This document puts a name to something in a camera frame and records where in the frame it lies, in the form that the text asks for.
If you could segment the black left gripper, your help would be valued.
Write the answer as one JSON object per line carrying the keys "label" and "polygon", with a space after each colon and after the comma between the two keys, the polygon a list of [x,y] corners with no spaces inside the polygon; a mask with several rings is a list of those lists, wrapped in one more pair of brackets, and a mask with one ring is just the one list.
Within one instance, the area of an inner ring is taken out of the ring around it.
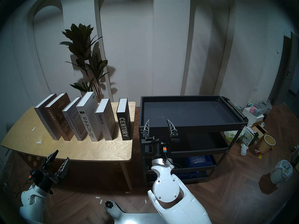
{"label": "black left gripper", "polygon": [[69,168],[69,157],[61,165],[56,173],[52,173],[49,167],[55,160],[59,150],[51,153],[49,156],[43,159],[42,164],[39,168],[34,168],[30,171],[29,180],[33,180],[33,183],[41,189],[43,192],[53,194],[51,190],[53,184],[60,184],[62,179],[65,178]]}

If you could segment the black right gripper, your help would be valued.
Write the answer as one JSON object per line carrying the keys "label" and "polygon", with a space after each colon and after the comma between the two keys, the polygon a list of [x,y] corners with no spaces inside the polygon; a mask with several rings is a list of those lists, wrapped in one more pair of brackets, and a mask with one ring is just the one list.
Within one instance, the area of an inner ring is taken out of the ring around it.
{"label": "black right gripper", "polygon": [[146,155],[152,156],[155,159],[166,158],[165,155],[168,155],[167,151],[170,145],[173,143],[180,142],[178,131],[169,119],[167,119],[167,125],[170,137],[161,136],[160,138],[155,139],[154,137],[150,137],[149,134],[150,119],[148,119],[148,121],[145,123],[143,129],[143,137],[148,138],[142,139],[141,144],[144,146],[144,153]]}

